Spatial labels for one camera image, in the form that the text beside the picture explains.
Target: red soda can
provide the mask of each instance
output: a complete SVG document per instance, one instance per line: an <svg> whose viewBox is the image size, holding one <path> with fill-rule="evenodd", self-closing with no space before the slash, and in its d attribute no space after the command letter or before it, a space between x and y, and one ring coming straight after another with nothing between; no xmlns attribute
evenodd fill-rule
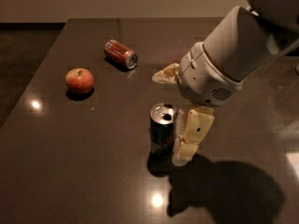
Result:
<svg viewBox="0 0 299 224"><path fill-rule="evenodd" d="M106 42L104 53L107 57L128 69L133 69L137 65L138 58L135 52L114 39Z"/></svg>

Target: white object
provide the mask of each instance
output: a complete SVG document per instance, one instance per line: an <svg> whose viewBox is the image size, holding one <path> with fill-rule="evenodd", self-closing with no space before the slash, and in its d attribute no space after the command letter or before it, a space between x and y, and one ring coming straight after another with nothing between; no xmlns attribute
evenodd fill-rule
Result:
<svg viewBox="0 0 299 224"><path fill-rule="evenodd" d="M191 109L187 114L181 109L178 111L172 157L175 166L183 166L192 160L214 121L213 112L212 108L205 106Z"/></svg>
<svg viewBox="0 0 299 224"><path fill-rule="evenodd" d="M299 46L299 0L248 1L182 58L178 79L193 103L224 105L252 71Z"/></svg>
<svg viewBox="0 0 299 224"><path fill-rule="evenodd" d="M169 64L163 70L155 73L151 79L160 84L175 85L178 79L178 67L178 63Z"/></svg>

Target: can lid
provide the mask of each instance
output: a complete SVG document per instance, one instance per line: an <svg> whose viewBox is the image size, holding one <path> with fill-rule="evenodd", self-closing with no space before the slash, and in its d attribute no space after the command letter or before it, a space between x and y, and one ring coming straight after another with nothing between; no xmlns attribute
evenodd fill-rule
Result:
<svg viewBox="0 0 299 224"><path fill-rule="evenodd" d="M127 66L128 69L133 69L138 62L138 57L136 54L132 54L131 56L128 57L125 65Z"/></svg>
<svg viewBox="0 0 299 224"><path fill-rule="evenodd" d="M177 109L172 105L159 103L155 105L150 111L150 117L157 123L170 124L177 118Z"/></svg>

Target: can lying on side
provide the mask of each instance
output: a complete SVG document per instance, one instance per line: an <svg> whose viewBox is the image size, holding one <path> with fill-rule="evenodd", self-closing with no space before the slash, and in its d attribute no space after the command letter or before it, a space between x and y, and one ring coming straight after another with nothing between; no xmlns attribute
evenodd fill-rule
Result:
<svg viewBox="0 0 299 224"><path fill-rule="evenodd" d="M138 57L135 52L114 39L106 42L104 53L107 57L128 69L133 69L137 65Z"/></svg>
<svg viewBox="0 0 299 224"><path fill-rule="evenodd" d="M177 109L159 103L150 110L150 152L154 159L166 159L172 155L175 140Z"/></svg>

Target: wall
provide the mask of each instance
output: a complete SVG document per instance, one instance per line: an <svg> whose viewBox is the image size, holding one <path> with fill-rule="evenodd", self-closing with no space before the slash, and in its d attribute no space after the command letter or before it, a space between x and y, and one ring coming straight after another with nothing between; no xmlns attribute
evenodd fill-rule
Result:
<svg viewBox="0 0 299 224"><path fill-rule="evenodd" d="M68 18L224 17L245 0L0 0L0 22Z"/></svg>

